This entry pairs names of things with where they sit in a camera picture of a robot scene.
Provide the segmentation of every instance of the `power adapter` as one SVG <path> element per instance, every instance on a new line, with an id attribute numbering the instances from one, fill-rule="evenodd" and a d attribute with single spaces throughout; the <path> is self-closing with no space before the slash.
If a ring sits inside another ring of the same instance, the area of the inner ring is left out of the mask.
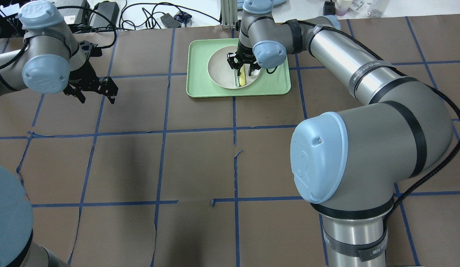
<path id="1" fill-rule="evenodd" d="M 335 2 L 325 1 L 324 3 L 324 16 L 335 15 Z"/>
<path id="2" fill-rule="evenodd" d="M 104 15 L 108 20 L 111 20 L 114 25 L 116 25 L 116 22 L 118 20 L 118 13 L 119 13 L 119 7 L 116 2 L 101 2 L 98 3 L 95 6 L 95 10 Z M 90 26 L 93 28 L 98 28 L 98 27 L 109 27 L 109 23 L 103 19 L 101 16 L 98 16 L 96 14 L 93 15 L 93 18 L 91 19 Z"/>
<path id="3" fill-rule="evenodd" d="M 167 28 L 180 28 L 181 27 L 181 24 L 177 20 L 175 20 L 169 13 L 162 16 L 160 20 Z"/>

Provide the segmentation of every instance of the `black strap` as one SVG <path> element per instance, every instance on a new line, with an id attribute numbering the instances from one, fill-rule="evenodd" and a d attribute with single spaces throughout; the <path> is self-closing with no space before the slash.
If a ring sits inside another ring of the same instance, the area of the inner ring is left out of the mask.
<path id="1" fill-rule="evenodd" d="M 318 212 L 323 215 L 332 217 L 332 218 L 338 218 L 338 219 L 344 219 L 344 220 L 364 220 L 368 218 L 373 218 L 376 216 L 379 216 L 386 211 L 389 211 L 391 207 L 393 206 L 393 198 L 391 198 L 387 203 L 377 207 L 377 208 L 371 208 L 369 210 L 363 210 L 363 211 L 341 211 L 341 210 L 336 210 L 334 208 L 327 208 L 323 205 L 320 204 L 314 204 L 311 203 L 311 206 Z"/>
<path id="2" fill-rule="evenodd" d="M 292 52 L 292 54 L 295 55 L 301 53 L 304 50 L 304 46 L 302 43 L 302 30 L 298 20 L 288 20 L 283 24 L 287 24 L 291 29 L 292 46 L 294 47 L 294 52 Z"/>
<path id="3" fill-rule="evenodd" d="M 354 87 L 353 87 L 353 96 L 356 100 L 358 100 L 357 98 L 357 95 L 355 94 L 355 92 L 358 90 L 358 86 L 360 85 L 360 83 L 363 81 L 363 78 L 365 78 L 365 76 L 367 76 L 368 74 L 370 74 L 372 71 L 376 70 L 376 69 L 379 69 L 381 67 L 387 67 L 387 68 L 390 68 L 392 70 L 396 70 L 396 68 L 394 66 L 386 66 L 386 65 L 379 65 L 379 66 L 375 66 L 373 68 L 370 68 L 369 70 L 367 70 L 364 74 L 362 74 L 362 76 L 360 76 L 360 78 L 358 78 L 358 81 L 355 83 Z"/>
<path id="4" fill-rule="evenodd" d="M 24 249 L 21 251 L 21 253 L 6 267 L 20 267 L 22 262 L 25 259 L 25 256 L 27 255 L 27 252 L 29 251 L 30 244 L 32 243 L 32 236 L 33 232 L 30 232 L 30 237 L 29 240 L 27 241 L 27 244 L 25 245 Z"/>
<path id="5" fill-rule="evenodd" d="M 47 256 L 49 257 L 49 264 L 47 267 L 60 267 L 59 265 L 59 259 L 55 254 L 53 254 L 50 250 L 47 250 L 45 247 L 42 247 L 45 252 L 47 252 Z"/>
<path id="6" fill-rule="evenodd" d="M 268 17 L 268 16 L 264 16 L 264 17 L 259 17 L 258 19 L 255 19 L 253 20 L 252 22 L 250 22 L 250 24 L 248 25 L 248 28 L 246 29 L 248 32 L 250 31 L 250 27 L 255 23 L 255 22 L 258 22 L 259 20 L 265 20 L 265 19 L 270 19 L 272 21 L 274 21 L 274 19 L 272 17 Z"/>
<path id="7" fill-rule="evenodd" d="M 387 85 L 383 86 L 377 93 L 373 96 L 372 100 L 370 100 L 370 104 L 378 103 L 384 95 L 386 95 L 389 91 L 391 91 L 393 88 L 396 86 L 400 86 L 403 83 L 408 83 L 408 82 L 416 82 L 418 81 L 417 79 L 413 77 L 401 77 L 399 79 L 396 79 L 394 81 L 389 82 Z"/>
<path id="8" fill-rule="evenodd" d="M 331 247 L 332 250 L 349 257 L 359 257 L 361 262 L 379 257 L 386 250 L 386 245 L 388 244 L 388 228 L 386 227 L 384 227 L 383 234 L 377 241 L 366 245 L 342 243 L 328 235 L 325 229 L 323 232 L 325 243 Z"/>
<path id="9" fill-rule="evenodd" d="M 414 142 L 416 144 L 416 165 L 414 166 L 414 171 L 411 174 L 411 177 L 417 176 L 418 174 L 421 173 L 421 171 L 424 169 L 424 166 L 426 164 L 426 158 L 428 155 L 428 148 L 426 145 L 426 137 L 424 135 L 423 129 L 421 128 L 421 125 L 419 124 L 418 120 L 414 116 L 413 112 L 409 110 L 405 105 L 398 103 L 396 101 L 384 101 L 381 103 L 385 103 L 387 105 L 392 106 L 394 109 L 396 109 L 401 116 L 406 120 L 408 123 L 409 127 L 411 128 L 411 131 L 413 132 L 413 137 L 414 137 Z"/>
<path id="10" fill-rule="evenodd" d="M 77 46 L 77 49 L 72 53 L 72 55 L 70 56 L 70 58 L 71 58 L 72 56 L 76 55 L 76 54 L 79 52 L 79 50 L 80 50 L 80 46 L 78 45 L 78 46 Z"/>
<path id="11" fill-rule="evenodd" d="M 7 83 L 7 82 L 3 79 L 3 77 L 1 76 L 1 73 L 0 73 L 0 82 L 1 82 L 4 86 L 6 86 L 9 90 L 11 90 L 11 91 L 15 91 L 15 92 L 21 91 L 21 90 L 17 90 L 17 89 L 15 89 L 15 88 L 13 88 L 12 86 L 10 86 L 9 83 Z"/>

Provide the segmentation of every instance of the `white bowl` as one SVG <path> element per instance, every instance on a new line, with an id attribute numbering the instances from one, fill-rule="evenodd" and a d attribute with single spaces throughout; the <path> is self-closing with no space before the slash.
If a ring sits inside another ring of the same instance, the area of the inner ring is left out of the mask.
<path id="1" fill-rule="evenodd" d="M 259 76 L 260 71 L 253 71 L 251 76 L 248 76 L 249 64 L 245 64 L 246 84 L 244 86 L 235 86 L 235 70 L 230 68 L 226 56 L 228 53 L 235 53 L 237 46 L 228 46 L 219 49 L 208 60 L 207 71 L 212 81 L 219 86 L 227 89 L 245 88 L 253 83 Z"/>

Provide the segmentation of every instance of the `bottle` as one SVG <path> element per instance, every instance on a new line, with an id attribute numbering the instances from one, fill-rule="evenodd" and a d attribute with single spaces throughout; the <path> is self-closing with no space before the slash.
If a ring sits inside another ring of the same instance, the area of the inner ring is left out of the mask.
<path id="1" fill-rule="evenodd" d="M 343 16 L 347 13 L 348 8 L 353 0 L 337 0 L 335 1 L 335 15 Z"/>

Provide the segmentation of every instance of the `label sticker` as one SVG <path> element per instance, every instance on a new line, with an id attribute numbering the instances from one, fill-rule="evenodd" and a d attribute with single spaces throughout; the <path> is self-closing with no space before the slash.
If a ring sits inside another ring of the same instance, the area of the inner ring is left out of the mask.
<path id="1" fill-rule="evenodd" d="M 72 15 L 72 16 L 65 16 L 65 17 L 63 17 L 63 18 L 64 18 L 64 20 L 65 20 L 65 23 L 67 23 L 67 24 L 74 24 L 74 23 L 75 23 L 75 18 L 76 18 L 76 17 L 77 17 L 76 15 Z"/>

